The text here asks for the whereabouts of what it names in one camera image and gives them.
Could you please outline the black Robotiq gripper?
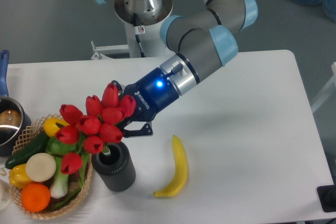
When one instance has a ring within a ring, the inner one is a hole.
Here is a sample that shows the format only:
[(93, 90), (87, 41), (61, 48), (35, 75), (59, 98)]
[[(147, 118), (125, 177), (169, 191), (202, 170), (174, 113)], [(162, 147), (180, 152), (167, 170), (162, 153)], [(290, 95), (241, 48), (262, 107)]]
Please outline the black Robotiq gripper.
[(130, 95), (136, 106), (130, 121), (117, 123), (125, 138), (147, 137), (153, 135), (152, 120), (155, 116), (179, 98), (179, 94), (160, 68), (155, 68), (136, 83), (124, 86), (117, 80), (111, 83), (117, 87), (118, 96)]

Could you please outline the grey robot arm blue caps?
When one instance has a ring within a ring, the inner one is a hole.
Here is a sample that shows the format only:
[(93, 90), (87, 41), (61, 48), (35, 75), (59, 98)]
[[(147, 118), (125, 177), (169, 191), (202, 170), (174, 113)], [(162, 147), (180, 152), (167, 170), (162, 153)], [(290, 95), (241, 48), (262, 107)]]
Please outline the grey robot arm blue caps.
[(172, 0), (95, 1), (114, 4), (130, 57), (173, 53), (136, 83), (119, 86), (136, 102), (134, 113), (117, 124), (124, 137), (152, 135), (155, 116), (231, 61), (238, 53), (234, 33), (258, 16), (255, 0), (203, 0), (206, 9), (190, 18), (172, 15)]

